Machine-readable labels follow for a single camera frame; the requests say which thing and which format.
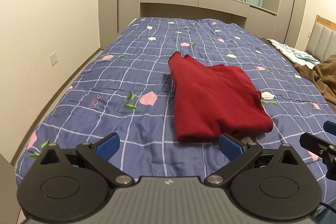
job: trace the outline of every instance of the baseboard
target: baseboard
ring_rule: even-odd
[[[17,158],[20,156],[22,150],[24,149],[26,143],[28,142],[32,132],[36,128],[36,126],[39,124],[43,116],[46,114],[50,106],[53,104],[53,102],[56,100],[56,98],[61,94],[61,92],[65,89],[65,87],[70,83],[70,81],[76,76],[76,74],[84,68],[84,66],[100,51],[100,48],[97,49],[85,62],[68,78],[68,80],[57,90],[57,92],[54,94],[54,96],[49,100],[49,102],[46,104],[46,106],[42,109],[40,114],[37,116],[37,118],[34,120],[33,124],[27,131],[26,135],[23,137],[19,147],[17,148],[14,157],[12,161],[10,162],[11,165],[14,166],[14,164],[17,161]]]

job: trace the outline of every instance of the red folded garment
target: red folded garment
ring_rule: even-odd
[[[235,138],[270,132],[273,121],[261,93],[235,66],[204,66],[175,52],[169,59],[176,86],[175,130],[179,142],[211,142],[221,133]]]

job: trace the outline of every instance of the brown blanket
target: brown blanket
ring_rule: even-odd
[[[322,63],[315,65],[313,69],[297,63],[294,67],[302,77],[317,87],[327,101],[336,105],[336,55],[331,55]]]

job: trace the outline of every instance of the light switch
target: light switch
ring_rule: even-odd
[[[49,57],[50,57],[51,65],[54,66],[58,62],[57,54],[53,52]]]

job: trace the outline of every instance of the white logo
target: white logo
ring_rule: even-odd
[[[171,179],[168,179],[168,180],[165,180],[165,183],[166,183],[167,185],[170,185],[170,184],[174,183],[174,181],[171,180]]]

